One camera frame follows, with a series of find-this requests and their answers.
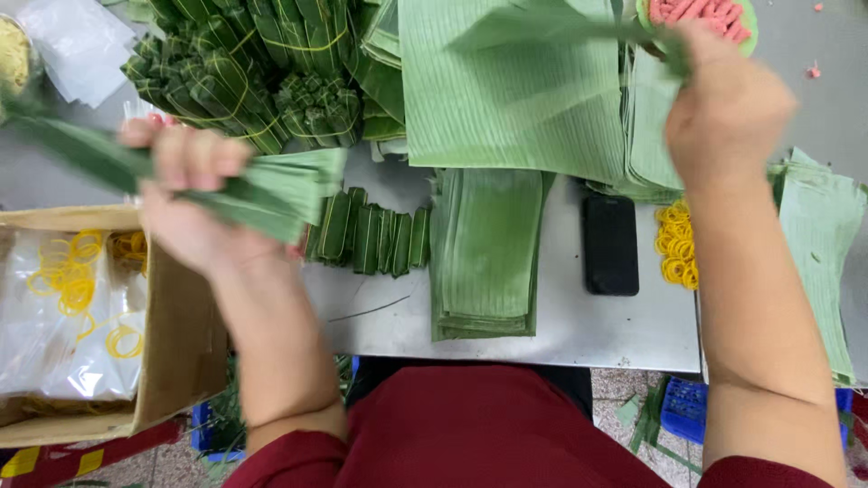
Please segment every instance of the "cardboard box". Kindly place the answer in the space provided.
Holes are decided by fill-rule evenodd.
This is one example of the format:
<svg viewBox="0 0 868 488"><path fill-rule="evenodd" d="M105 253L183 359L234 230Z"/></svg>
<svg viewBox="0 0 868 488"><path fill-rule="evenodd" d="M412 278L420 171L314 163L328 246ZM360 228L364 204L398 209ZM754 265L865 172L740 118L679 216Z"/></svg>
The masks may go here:
<svg viewBox="0 0 868 488"><path fill-rule="evenodd" d="M141 227L137 212L127 206L0 212L0 262L11 249L16 228L77 232ZM148 244L145 345L135 409L101 416L28 418L20 399L0 399L0 448L127 437L226 387L227 334L211 287L152 240Z"/></svg>

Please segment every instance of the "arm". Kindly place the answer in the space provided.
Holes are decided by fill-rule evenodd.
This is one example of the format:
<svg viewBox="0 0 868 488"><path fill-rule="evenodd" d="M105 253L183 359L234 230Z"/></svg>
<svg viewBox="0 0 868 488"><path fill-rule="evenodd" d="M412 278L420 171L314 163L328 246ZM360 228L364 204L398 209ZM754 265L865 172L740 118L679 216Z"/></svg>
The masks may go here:
<svg viewBox="0 0 868 488"><path fill-rule="evenodd" d="M766 182L795 102L771 72L700 26L694 78L667 121L700 269L710 385L704 466L763 458L846 486L823 341Z"/></svg>
<svg viewBox="0 0 868 488"><path fill-rule="evenodd" d="M160 183L141 185L145 228L176 259L211 283L239 356L247 450L282 435L320 431L344 439L346 415L332 353L299 276L299 264L277 242L229 227L170 191L215 190L251 155L210 131L164 129L132 121L121 139L152 146Z"/></svg>

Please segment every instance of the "person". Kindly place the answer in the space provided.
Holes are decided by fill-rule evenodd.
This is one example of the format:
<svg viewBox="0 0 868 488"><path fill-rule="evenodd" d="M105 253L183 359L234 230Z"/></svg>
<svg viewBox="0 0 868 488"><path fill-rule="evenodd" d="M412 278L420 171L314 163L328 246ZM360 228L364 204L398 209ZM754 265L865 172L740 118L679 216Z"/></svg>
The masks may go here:
<svg viewBox="0 0 868 488"><path fill-rule="evenodd" d="M665 138L701 270L710 385L699 486L844 487L832 373L765 174L796 102L732 44L679 29L693 74ZM250 456L226 486L666 485L594 428L568 386L522 366L400 367L347 416L298 261L169 196L219 188L250 150L145 121L121 138L153 146L159 182L141 183L143 224L207 277L240 358Z"/></svg>

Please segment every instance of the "red shirt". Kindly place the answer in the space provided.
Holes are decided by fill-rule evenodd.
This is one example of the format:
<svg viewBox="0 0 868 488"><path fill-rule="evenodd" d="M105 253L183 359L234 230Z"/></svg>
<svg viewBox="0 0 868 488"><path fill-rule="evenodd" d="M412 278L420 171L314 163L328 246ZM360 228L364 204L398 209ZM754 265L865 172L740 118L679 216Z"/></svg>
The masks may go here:
<svg viewBox="0 0 868 488"><path fill-rule="evenodd" d="M224 486L667 486L547 381L513 366L405 367L349 414L349 441L292 432ZM755 458L722 459L700 488L829 485Z"/></svg>

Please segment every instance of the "smartphone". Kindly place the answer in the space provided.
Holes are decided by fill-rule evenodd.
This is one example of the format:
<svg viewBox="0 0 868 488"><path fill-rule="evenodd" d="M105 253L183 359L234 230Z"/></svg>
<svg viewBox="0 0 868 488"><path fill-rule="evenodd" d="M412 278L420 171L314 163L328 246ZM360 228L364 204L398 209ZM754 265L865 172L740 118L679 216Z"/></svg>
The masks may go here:
<svg viewBox="0 0 868 488"><path fill-rule="evenodd" d="M585 287L596 295L639 293L636 207L623 196L591 194L582 205Z"/></svg>

